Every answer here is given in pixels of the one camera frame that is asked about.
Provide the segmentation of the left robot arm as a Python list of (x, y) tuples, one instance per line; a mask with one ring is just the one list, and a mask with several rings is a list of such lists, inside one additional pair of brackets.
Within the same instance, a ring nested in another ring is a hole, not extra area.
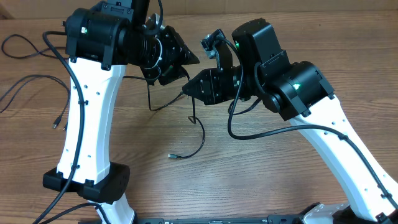
[(101, 1), (79, 8), (64, 23), (71, 78), (65, 145), (58, 165), (43, 177), (59, 195), (74, 192), (95, 207), (102, 223), (134, 223), (125, 194), (130, 169), (109, 158), (109, 138), (118, 90), (128, 65), (149, 85), (169, 84), (198, 64), (161, 14), (148, 16), (148, 1)]

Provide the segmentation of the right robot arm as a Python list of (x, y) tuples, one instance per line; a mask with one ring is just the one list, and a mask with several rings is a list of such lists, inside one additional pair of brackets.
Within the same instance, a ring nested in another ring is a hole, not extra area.
[(397, 182), (380, 166), (350, 125), (320, 69), (289, 61), (273, 26), (258, 18), (236, 28), (232, 40), (216, 30), (201, 41), (216, 68), (202, 70), (183, 92), (206, 105), (252, 96), (289, 122), (316, 149), (347, 200), (315, 203), (286, 223), (396, 223)]

